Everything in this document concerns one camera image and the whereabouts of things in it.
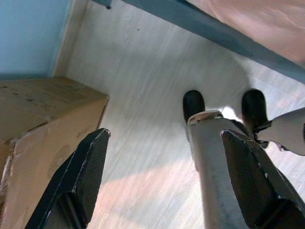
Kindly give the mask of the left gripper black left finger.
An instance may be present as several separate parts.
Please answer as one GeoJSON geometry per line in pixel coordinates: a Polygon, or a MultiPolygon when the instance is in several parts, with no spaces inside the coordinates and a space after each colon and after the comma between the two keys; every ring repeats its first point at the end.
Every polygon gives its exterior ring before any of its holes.
{"type": "Polygon", "coordinates": [[[56,170],[27,229],[85,229],[90,223],[102,182],[111,133],[101,128],[88,134],[56,170]]]}

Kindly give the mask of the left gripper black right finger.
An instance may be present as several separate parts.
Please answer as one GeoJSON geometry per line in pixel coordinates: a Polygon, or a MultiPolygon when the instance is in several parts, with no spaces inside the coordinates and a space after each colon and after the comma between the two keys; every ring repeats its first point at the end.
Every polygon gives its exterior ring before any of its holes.
{"type": "Polygon", "coordinates": [[[249,137],[221,132],[229,176],[251,229],[303,229],[305,203],[264,149],[249,137]]]}

